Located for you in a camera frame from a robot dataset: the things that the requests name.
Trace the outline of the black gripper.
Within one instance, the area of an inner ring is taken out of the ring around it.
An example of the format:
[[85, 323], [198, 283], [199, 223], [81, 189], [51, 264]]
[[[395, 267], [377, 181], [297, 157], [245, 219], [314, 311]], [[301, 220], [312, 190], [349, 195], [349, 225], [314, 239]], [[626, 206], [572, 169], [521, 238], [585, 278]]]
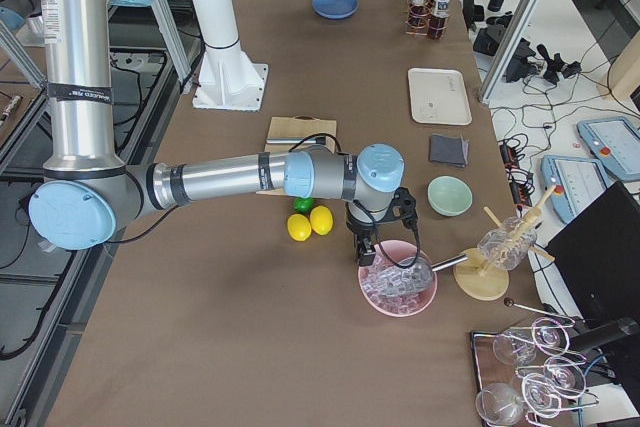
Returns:
[[374, 263], [374, 239], [379, 227], [394, 222], [401, 222], [418, 240], [416, 200], [405, 187], [398, 187], [379, 211], [365, 207], [358, 200], [346, 204], [346, 226], [354, 237], [359, 267], [369, 267]]

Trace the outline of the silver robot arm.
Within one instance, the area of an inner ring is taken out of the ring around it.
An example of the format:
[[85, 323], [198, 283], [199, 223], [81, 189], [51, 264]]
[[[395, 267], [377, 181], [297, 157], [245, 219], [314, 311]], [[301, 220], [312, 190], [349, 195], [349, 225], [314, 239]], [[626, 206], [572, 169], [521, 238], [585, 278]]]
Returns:
[[29, 203], [41, 236], [82, 250], [153, 211], [274, 189], [343, 200], [361, 265], [373, 260], [379, 225], [398, 220], [416, 228], [414, 198], [401, 184], [403, 159], [384, 144], [358, 155], [310, 146], [200, 164], [126, 164], [115, 150], [108, 8], [152, 2], [41, 0], [53, 148]]

